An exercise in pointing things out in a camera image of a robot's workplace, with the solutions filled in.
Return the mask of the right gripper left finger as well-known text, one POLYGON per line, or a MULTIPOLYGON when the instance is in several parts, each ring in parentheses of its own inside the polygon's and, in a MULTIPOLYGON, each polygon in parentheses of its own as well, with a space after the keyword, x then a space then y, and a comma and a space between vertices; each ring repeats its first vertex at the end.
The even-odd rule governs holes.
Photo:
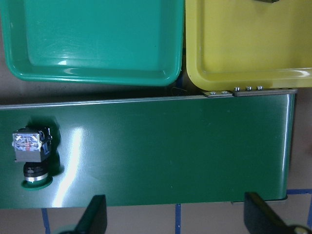
POLYGON ((56 229, 54 234, 104 234, 107 230, 106 195, 85 195, 75 205, 85 210, 75 225, 56 229))

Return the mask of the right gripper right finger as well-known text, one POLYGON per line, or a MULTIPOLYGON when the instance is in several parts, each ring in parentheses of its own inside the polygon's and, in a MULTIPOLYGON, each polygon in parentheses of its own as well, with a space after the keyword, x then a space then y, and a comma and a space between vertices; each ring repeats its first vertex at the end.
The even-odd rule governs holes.
POLYGON ((251 234, 310 234, 302 225, 287 225, 258 193, 244 194, 244 224, 251 234))

